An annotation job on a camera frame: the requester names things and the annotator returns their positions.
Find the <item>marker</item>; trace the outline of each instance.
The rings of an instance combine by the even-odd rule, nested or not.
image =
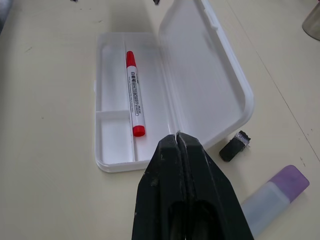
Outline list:
[[[132,116],[133,136],[142,137],[146,134],[144,109],[142,108],[141,92],[135,56],[132,51],[126,53],[126,71],[128,74],[130,111]]]

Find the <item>white table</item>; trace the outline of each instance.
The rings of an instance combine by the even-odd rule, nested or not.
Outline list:
[[[143,171],[94,158],[97,36],[157,32],[172,0],[16,0],[0,35],[0,239],[129,240]],[[308,189],[259,240],[320,238],[320,42],[312,0],[212,0],[255,95],[251,148],[224,163],[240,202],[286,165]]]

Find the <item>white plastic case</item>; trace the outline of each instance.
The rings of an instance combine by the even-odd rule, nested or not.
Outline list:
[[[133,51],[146,135],[133,137],[126,52]],[[152,33],[110,32],[97,47],[95,159],[106,172],[144,169],[178,131],[205,149],[244,125],[254,96],[207,0],[175,0]]]

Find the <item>case lid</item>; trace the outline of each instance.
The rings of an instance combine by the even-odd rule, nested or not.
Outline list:
[[[209,148],[250,119],[252,90],[207,0],[175,0],[159,42],[178,131]]]

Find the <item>purple lid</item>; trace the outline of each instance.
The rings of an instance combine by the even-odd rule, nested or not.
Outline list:
[[[308,186],[309,181],[293,165],[284,167],[269,182],[274,183],[292,203]]]

